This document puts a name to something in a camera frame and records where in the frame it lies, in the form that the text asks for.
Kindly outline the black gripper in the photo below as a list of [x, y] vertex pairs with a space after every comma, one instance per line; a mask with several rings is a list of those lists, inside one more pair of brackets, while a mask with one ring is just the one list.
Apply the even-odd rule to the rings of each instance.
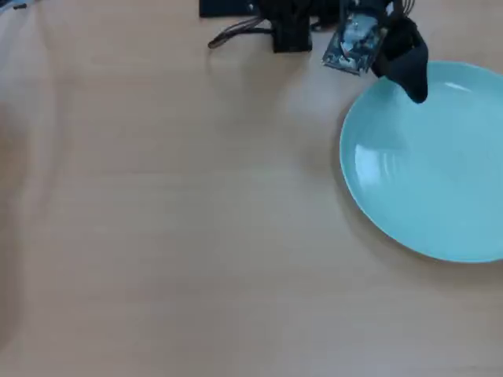
[[391, 25], [372, 64], [377, 77], [386, 76], [399, 85], [416, 104], [428, 97], [428, 47], [419, 41], [417, 26], [408, 17]]

